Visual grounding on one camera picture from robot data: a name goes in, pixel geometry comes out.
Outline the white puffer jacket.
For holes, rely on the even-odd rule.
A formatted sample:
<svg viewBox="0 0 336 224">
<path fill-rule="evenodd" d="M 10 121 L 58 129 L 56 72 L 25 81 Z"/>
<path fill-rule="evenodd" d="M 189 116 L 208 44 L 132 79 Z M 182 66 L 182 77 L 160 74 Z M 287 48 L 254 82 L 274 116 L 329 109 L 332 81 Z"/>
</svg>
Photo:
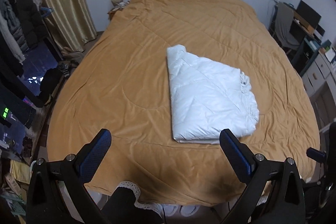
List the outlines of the white puffer jacket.
<svg viewBox="0 0 336 224">
<path fill-rule="evenodd" d="M 250 136 L 259 110 L 250 78 L 238 68 L 167 49 L 172 136 L 178 143 L 218 144 L 223 129 Z"/>
</svg>

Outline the hanging clothes rack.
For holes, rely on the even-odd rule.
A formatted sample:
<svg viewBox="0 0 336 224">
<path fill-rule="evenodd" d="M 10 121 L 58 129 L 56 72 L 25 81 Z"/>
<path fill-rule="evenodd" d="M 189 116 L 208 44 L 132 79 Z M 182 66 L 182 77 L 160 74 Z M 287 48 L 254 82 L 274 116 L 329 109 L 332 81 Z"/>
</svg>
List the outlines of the hanging clothes rack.
<svg viewBox="0 0 336 224">
<path fill-rule="evenodd" d="M 54 9 L 43 6 L 42 0 L 1 0 L 1 35 L 20 63 L 40 43 L 56 56 L 55 41 L 46 24 L 53 12 Z"/>
</svg>

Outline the white lace bed skirt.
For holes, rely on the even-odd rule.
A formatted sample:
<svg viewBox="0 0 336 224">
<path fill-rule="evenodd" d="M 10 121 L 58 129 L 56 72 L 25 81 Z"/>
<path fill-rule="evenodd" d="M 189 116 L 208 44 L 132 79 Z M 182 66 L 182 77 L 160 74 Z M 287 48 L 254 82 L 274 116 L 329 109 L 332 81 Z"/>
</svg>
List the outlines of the white lace bed skirt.
<svg viewBox="0 0 336 224">
<path fill-rule="evenodd" d="M 131 181 L 122 181 L 118 184 L 114 193 L 119 193 L 120 190 L 125 190 L 126 194 L 130 194 L 130 198 L 127 198 L 127 201 L 130 201 L 131 208 L 136 208 L 144 212 L 155 213 L 155 216 L 162 217 L 171 217 L 173 216 L 177 210 L 183 217 L 190 217 L 194 215 L 199 208 L 200 205 L 173 205 L 173 204 L 159 204 L 159 203 L 141 203 L 139 202 L 139 197 L 141 195 L 141 190 L 137 184 Z"/>
</svg>

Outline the grey drawer cabinet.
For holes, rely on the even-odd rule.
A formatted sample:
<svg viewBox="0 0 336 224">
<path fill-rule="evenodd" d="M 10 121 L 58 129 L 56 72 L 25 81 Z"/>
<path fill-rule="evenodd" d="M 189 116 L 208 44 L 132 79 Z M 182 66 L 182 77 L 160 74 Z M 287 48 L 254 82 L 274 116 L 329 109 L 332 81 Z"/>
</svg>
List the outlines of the grey drawer cabinet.
<svg viewBox="0 0 336 224">
<path fill-rule="evenodd" d="M 335 71 L 325 55 L 318 53 L 301 78 L 322 131 L 335 121 Z"/>
</svg>

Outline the dark desk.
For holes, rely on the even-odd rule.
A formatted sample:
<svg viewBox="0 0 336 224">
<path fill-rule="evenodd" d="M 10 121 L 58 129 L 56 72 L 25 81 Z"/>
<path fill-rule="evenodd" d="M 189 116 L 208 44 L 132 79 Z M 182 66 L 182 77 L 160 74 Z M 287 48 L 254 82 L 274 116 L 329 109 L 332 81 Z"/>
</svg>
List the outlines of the dark desk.
<svg viewBox="0 0 336 224">
<path fill-rule="evenodd" d="M 312 62 L 317 57 L 318 51 L 320 49 L 330 49 L 331 41 L 322 41 L 324 34 L 325 30 L 318 24 L 312 38 L 308 35 L 304 36 L 297 52 L 290 61 L 291 65 L 300 76 L 303 76 L 303 74 L 310 67 Z"/>
</svg>

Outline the black computer monitor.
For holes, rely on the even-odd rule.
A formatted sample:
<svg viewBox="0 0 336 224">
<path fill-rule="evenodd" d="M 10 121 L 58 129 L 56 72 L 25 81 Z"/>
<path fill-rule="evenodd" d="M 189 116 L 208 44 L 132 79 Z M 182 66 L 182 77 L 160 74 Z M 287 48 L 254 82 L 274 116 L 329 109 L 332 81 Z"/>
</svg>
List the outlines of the black computer monitor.
<svg viewBox="0 0 336 224">
<path fill-rule="evenodd" d="M 300 0 L 296 12 L 313 28 L 318 26 L 321 16 L 303 0 Z"/>
</svg>

